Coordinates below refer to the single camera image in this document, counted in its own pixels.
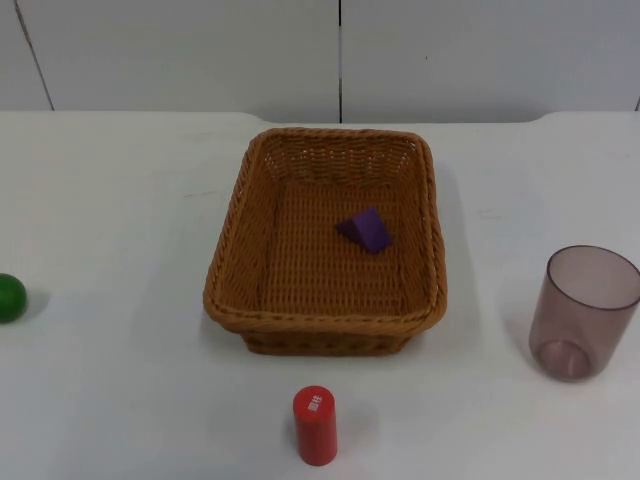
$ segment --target basket rim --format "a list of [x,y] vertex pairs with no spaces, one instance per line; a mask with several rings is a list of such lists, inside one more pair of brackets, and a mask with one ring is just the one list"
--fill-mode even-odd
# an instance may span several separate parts
[[[433,273],[435,282],[432,284],[430,302],[426,308],[415,310],[403,315],[323,315],[323,314],[294,314],[287,312],[273,312],[265,310],[241,310],[224,305],[217,301],[220,293],[221,267],[225,265],[225,251],[229,239],[233,237],[236,223],[235,218],[240,212],[247,196],[238,201],[236,193],[244,188],[250,179],[251,169],[256,153],[260,151],[265,141],[274,136],[298,136],[308,138],[318,137],[391,137],[410,140],[418,148],[418,154],[424,161],[426,195],[421,197],[421,208],[426,212],[425,230],[430,232],[432,240]],[[244,155],[242,166],[236,180],[234,191],[229,203],[227,216],[222,227],[220,238],[216,246],[213,261],[207,273],[203,303],[209,316],[220,323],[225,329],[235,332],[331,332],[354,333],[360,335],[414,335],[435,325],[444,315],[447,306],[447,279],[444,262],[444,242],[440,230],[438,211],[436,208],[435,173],[431,150],[425,140],[412,132],[377,129],[349,129],[349,128],[306,128],[306,127],[278,127],[265,130],[258,134],[249,144]]]

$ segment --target white label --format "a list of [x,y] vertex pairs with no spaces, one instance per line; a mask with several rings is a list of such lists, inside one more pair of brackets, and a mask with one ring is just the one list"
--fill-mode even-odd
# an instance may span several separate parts
[[320,406],[320,403],[322,403],[322,397],[320,395],[314,395],[311,401],[309,402],[309,405],[307,405],[307,410],[311,410],[312,412],[317,412],[318,407]]

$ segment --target cup rim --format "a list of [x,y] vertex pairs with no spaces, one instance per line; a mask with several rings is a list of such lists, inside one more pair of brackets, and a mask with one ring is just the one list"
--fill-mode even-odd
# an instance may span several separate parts
[[569,295],[568,293],[566,293],[562,288],[560,288],[560,286],[555,282],[555,280],[553,279],[553,276],[551,275],[551,262],[556,257],[556,255],[561,254],[565,250],[570,250],[570,249],[573,249],[573,248],[593,248],[593,249],[596,249],[596,250],[602,250],[602,251],[605,251],[605,252],[608,252],[608,253],[612,253],[616,257],[621,258],[622,260],[627,262],[631,266],[631,268],[633,268],[635,270],[636,274],[640,277],[640,270],[638,269],[638,267],[636,267],[633,264],[633,262],[631,262],[629,259],[623,257],[622,255],[620,255],[617,252],[614,252],[613,250],[609,250],[608,248],[604,248],[604,247],[599,247],[597,245],[586,245],[586,244],[584,244],[584,245],[583,244],[569,245],[567,247],[561,248],[560,250],[556,251],[553,255],[551,255],[549,257],[549,260],[547,261],[547,278],[549,279],[551,284],[556,288],[556,290],[558,290],[562,295],[567,297],[569,300],[571,300],[573,302],[576,302],[577,304],[582,305],[584,307],[593,308],[594,310],[607,311],[607,312],[626,310],[628,308],[631,308],[631,307],[637,305],[638,302],[640,302],[640,293],[638,293],[638,296],[636,297],[636,299],[633,302],[631,302],[631,303],[629,303],[627,305],[623,305],[621,307],[598,307],[597,305],[589,305],[588,303],[581,302],[580,300],[577,300],[577,299],[573,298],[571,295]]

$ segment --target cup bottom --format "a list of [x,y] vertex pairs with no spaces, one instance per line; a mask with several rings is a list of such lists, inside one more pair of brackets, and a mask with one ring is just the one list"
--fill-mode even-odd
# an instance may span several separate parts
[[582,380],[591,375],[591,362],[583,349],[573,342],[556,340],[540,345],[537,352],[540,366],[559,380]]

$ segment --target green ball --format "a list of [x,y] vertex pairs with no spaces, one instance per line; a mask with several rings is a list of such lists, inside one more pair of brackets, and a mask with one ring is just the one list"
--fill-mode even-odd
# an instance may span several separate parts
[[0,323],[13,322],[27,308],[27,290],[13,275],[0,273]]

